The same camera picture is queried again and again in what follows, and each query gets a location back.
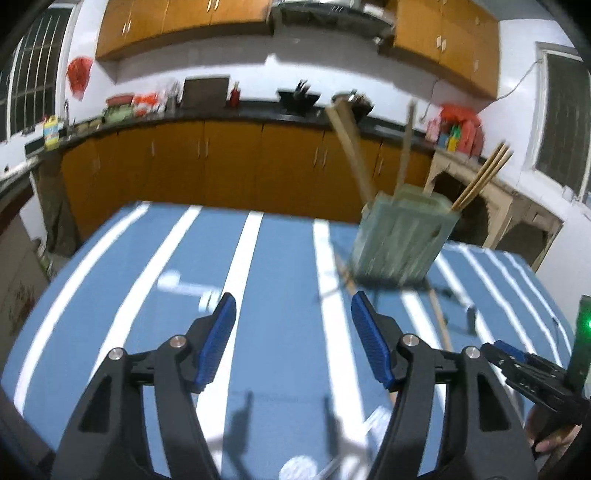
plastic container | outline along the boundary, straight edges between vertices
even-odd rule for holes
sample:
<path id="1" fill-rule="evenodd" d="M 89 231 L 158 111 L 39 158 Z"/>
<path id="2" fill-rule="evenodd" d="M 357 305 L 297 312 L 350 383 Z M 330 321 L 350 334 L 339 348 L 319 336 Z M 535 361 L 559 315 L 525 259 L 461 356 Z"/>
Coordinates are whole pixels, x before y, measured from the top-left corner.
<path id="1" fill-rule="evenodd" d="M 60 142 L 60 126 L 55 115 L 52 115 L 43 123 L 43 137 L 45 138 L 45 148 L 47 150 L 58 146 Z"/>
<path id="2" fill-rule="evenodd" d="M 403 185 L 394 197 L 379 192 L 364 210 L 350 271 L 364 286 L 420 284 L 455 227 L 459 213 L 443 195 Z"/>

cleaning product bottle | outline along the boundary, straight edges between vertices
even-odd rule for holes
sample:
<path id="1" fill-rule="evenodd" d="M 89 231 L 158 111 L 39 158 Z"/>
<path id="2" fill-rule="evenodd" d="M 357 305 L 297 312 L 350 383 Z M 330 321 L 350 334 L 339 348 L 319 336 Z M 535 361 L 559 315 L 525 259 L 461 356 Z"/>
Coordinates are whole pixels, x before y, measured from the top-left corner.
<path id="1" fill-rule="evenodd" d="M 240 103 L 240 90 L 238 89 L 238 82 L 234 82 L 234 88 L 230 92 L 230 106 L 237 107 Z"/>
<path id="2" fill-rule="evenodd" d="M 52 115 L 43 123 L 43 137 L 45 138 L 45 148 L 47 150 L 56 148 L 60 142 L 60 127 L 55 115 Z"/>

metal screw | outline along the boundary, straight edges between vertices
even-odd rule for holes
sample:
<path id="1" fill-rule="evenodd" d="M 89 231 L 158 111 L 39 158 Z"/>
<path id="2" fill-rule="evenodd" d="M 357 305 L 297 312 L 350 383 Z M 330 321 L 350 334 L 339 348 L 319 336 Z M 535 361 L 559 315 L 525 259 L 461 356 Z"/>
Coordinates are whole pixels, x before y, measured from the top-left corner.
<path id="1" fill-rule="evenodd" d="M 124 354 L 124 350 L 122 348 L 113 348 L 110 352 L 109 352 L 109 358 L 111 360 L 119 360 L 123 354 Z"/>
<path id="2" fill-rule="evenodd" d="M 406 346 L 416 346 L 418 345 L 418 336 L 408 333 L 402 337 L 402 342 Z"/>
<path id="3" fill-rule="evenodd" d="M 469 358 L 478 358 L 480 357 L 480 350 L 475 346 L 469 346 L 468 348 L 466 348 L 466 355 Z"/>
<path id="4" fill-rule="evenodd" d="M 187 343 L 187 339 L 183 335 L 175 335 L 170 339 L 169 343 L 172 348 L 181 348 Z"/>

white stripe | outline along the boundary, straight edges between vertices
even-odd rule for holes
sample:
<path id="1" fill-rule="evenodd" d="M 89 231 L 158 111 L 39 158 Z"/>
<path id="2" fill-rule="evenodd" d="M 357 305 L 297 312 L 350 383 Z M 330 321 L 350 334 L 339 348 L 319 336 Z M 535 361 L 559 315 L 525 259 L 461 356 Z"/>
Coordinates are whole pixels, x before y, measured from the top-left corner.
<path id="1" fill-rule="evenodd" d="M 540 330 L 542 330 L 544 336 L 548 340 L 548 343 L 550 344 L 550 348 L 552 349 L 552 354 L 554 355 L 554 362 L 558 366 L 562 367 L 562 362 L 560 361 L 560 355 L 558 354 L 558 348 L 556 348 L 556 342 L 552 338 L 552 334 L 550 333 L 550 330 L 548 330 L 548 327 L 542 321 L 542 319 L 540 318 L 540 315 L 538 315 L 538 312 L 535 311 L 535 308 L 531 304 L 530 300 L 525 296 L 525 294 L 523 293 L 523 291 L 521 290 L 521 288 L 519 287 L 519 285 L 517 284 L 515 279 L 509 274 L 509 271 L 501 263 L 501 261 L 488 249 L 485 249 L 484 253 L 490 259 L 490 261 L 499 269 L 499 271 L 502 273 L 503 277 L 505 277 L 505 280 L 507 281 L 507 283 L 509 285 L 511 285 L 513 290 L 515 290 L 515 293 L 517 293 L 517 296 L 523 302 L 523 304 L 525 305 L 525 308 L 527 308 L 529 313 L 534 318 L 535 322 L 538 324 L 538 327 L 540 327 Z"/>
<path id="2" fill-rule="evenodd" d="M 517 271 L 521 274 L 521 277 L 525 281 L 526 285 L 530 288 L 530 290 L 534 293 L 534 295 L 536 297 L 538 297 L 538 300 L 544 306 L 544 308 L 546 309 L 546 311 L 550 314 L 550 316 L 554 317 L 557 320 L 558 329 L 560 330 L 560 333 L 562 333 L 562 336 L 564 338 L 564 344 L 566 345 L 566 348 L 569 351 L 569 355 L 572 355 L 573 351 L 572 351 L 572 348 L 570 346 L 570 340 L 569 340 L 568 335 L 566 334 L 566 330 L 564 330 L 564 326 L 562 325 L 562 322 L 560 321 L 560 319 L 558 318 L 558 316 L 554 313 L 554 310 L 548 304 L 548 302 L 546 301 L 546 299 L 544 298 L 544 296 L 542 295 L 542 293 L 536 288 L 536 286 L 534 285 L 534 283 L 530 280 L 529 276 L 527 275 L 527 273 L 525 272 L 525 270 L 523 269 L 523 267 L 521 267 L 521 265 L 519 265 L 517 263 L 517 260 L 515 260 L 515 258 L 513 258 L 513 255 L 511 255 L 509 252 L 504 252 L 504 253 L 505 253 L 505 256 L 511 262 L 511 265 L 513 265 L 517 269 Z"/>
<path id="3" fill-rule="evenodd" d="M 236 299 L 236 322 L 230 333 L 220 365 L 217 368 L 215 379 L 199 395 L 197 400 L 197 417 L 199 418 L 203 436 L 208 444 L 216 443 L 218 445 L 215 451 L 212 451 L 213 461 L 218 470 L 222 468 L 223 432 L 226 423 L 228 389 L 230 387 L 230 371 L 236 343 L 236 330 L 261 221 L 262 213 L 250 212 L 242 228 L 240 240 L 230 264 L 230 270 L 228 270 L 226 283 L 223 286 L 223 291 L 231 293 Z"/>
<path id="4" fill-rule="evenodd" d="M 113 348 L 125 345 L 131 326 L 134 324 L 134 320 L 144 304 L 148 293 L 152 290 L 158 276 L 162 273 L 166 263 L 170 260 L 170 257 L 178 247 L 185 233 L 187 233 L 187 230 L 189 230 L 189 227 L 191 227 L 197 218 L 197 215 L 199 215 L 200 211 L 200 206 L 190 206 L 187 209 L 174 225 L 168 236 L 164 239 L 164 242 L 158 247 L 156 253 L 145 266 L 143 272 L 138 278 L 136 278 L 127 296 L 119 306 L 117 313 L 115 313 L 111 328 L 109 328 L 105 341 L 96 356 L 95 366 L 92 368 L 92 372 L 88 378 L 89 382 L 105 359 L 107 353 Z"/>
<path id="5" fill-rule="evenodd" d="M 39 359 L 41 358 L 41 354 L 43 353 L 43 350 L 45 350 L 47 342 L 53 333 L 53 329 L 70 303 L 70 300 L 103 254 L 117 241 L 130 225 L 136 222 L 148 211 L 149 206 L 149 203 L 138 205 L 134 210 L 114 224 L 81 260 L 70 278 L 68 278 L 64 284 L 61 292 L 59 292 L 56 299 L 53 301 L 53 304 L 51 304 L 39 330 L 37 330 L 37 333 L 35 334 L 35 338 L 31 342 L 27 356 L 22 364 L 21 372 L 18 375 L 13 401 L 21 415 L 25 408 L 25 400 L 27 398 L 29 385 L 31 384 L 31 378 L 33 377 Z"/>
<path id="6" fill-rule="evenodd" d="M 347 480 L 365 480 L 369 473 L 368 459 L 366 454 L 362 458 L 359 456 L 361 451 L 366 452 L 368 445 L 363 427 L 363 404 L 328 222 L 314 220 L 313 234 L 330 388 L 335 416 L 342 425 L 340 474 Z M 348 444 L 357 445 L 359 453 L 352 453 Z"/>
<path id="7" fill-rule="evenodd" d="M 400 295 L 400 299 L 410 317 L 410 321 L 413 323 L 416 334 L 431 348 L 442 350 L 439 337 L 417 292 L 414 290 L 404 290 Z M 445 385 L 438 384 L 435 385 L 435 388 L 441 408 L 445 410 L 446 387 Z"/>
<path id="8" fill-rule="evenodd" d="M 461 297 L 460 301 L 463 304 L 474 305 L 474 302 L 468 296 L 468 293 L 466 292 L 464 285 L 462 285 L 462 282 L 460 282 L 459 278 L 456 276 L 456 273 L 452 270 L 451 266 L 447 262 L 445 256 L 443 255 L 443 252 L 439 253 L 437 258 L 435 259 L 435 264 L 437 265 L 437 268 L 445 278 L 447 284 L 453 290 L 454 294 Z M 495 338 L 492 336 L 492 333 L 489 330 L 488 325 L 486 324 L 484 317 L 482 316 L 482 313 L 478 309 L 476 309 L 475 331 L 482 343 L 495 343 Z M 501 373 L 501 369 L 494 365 L 491 366 L 494 373 L 499 378 L 501 385 L 505 385 L 505 377 Z"/>
<path id="9" fill-rule="evenodd" d="M 460 245 L 458 247 L 458 250 L 462 253 L 462 255 L 464 255 L 464 257 L 466 257 L 466 259 L 468 260 L 476 274 L 480 277 L 485 287 L 490 292 L 493 299 L 495 299 L 495 302 L 497 302 L 499 307 L 503 309 L 505 315 L 507 316 L 507 319 L 509 320 L 509 323 L 515 329 L 517 336 L 519 337 L 521 343 L 525 347 L 525 350 L 527 350 L 527 352 L 529 353 L 536 353 L 534 345 L 533 343 L 531 343 L 530 337 L 527 335 L 527 332 L 523 328 L 523 325 L 517 318 L 517 315 L 513 311 L 513 308 L 505 299 L 505 297 L 501 295 L 501 292 L 499 292 L 498 288 L 493 283 L 491 278 L 488 276 L 484 268 L 482 268 L 478 260 L 474 257 L 474 255 L 472 255 L 472 253 L 466 247 L 464 247 L 464 245 Z"/>

red plastic bag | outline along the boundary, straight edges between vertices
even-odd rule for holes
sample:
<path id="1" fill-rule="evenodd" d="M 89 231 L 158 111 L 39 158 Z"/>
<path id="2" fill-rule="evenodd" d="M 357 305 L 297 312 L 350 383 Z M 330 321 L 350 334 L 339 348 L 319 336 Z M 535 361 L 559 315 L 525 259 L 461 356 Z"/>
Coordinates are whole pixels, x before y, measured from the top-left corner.
<path id="1" fill-rule="evenodd" d="M 76 100 L 84 98 L 84 92 L 90 80 L 90 67 L 92 67 L 90 57 L 76 57 L 68 65 L 66 76 L 70 81 L 70 89 Z"/>

